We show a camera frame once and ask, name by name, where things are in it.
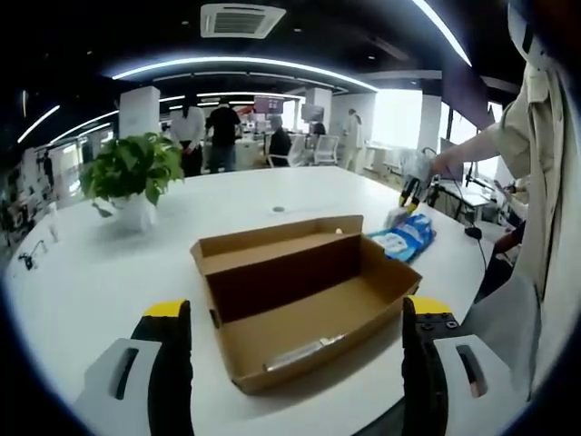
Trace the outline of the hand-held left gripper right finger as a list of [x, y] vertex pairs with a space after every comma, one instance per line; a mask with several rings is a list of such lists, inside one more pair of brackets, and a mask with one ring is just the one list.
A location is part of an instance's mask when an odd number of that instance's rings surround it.
[[404, 435], [501, 435], [517, 412], [509, 367], [449, 307], [410, 295], [402, 306]]

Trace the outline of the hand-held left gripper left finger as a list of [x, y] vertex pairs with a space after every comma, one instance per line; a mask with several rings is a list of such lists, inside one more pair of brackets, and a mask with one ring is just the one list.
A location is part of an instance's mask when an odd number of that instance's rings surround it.
[[74, 411], [93, 435], [192, 435], [187, 300], [149, 308], [84, 374]]

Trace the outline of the person's right hand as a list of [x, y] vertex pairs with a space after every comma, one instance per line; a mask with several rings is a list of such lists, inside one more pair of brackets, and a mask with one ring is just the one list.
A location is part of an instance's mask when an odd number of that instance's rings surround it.
[[458, 149], [452, 147], [434, 157], [431, 162], [431, 173], [433, 175], [451, 173], [458, 165], [463, 166], [462, 159], [458, 155]]

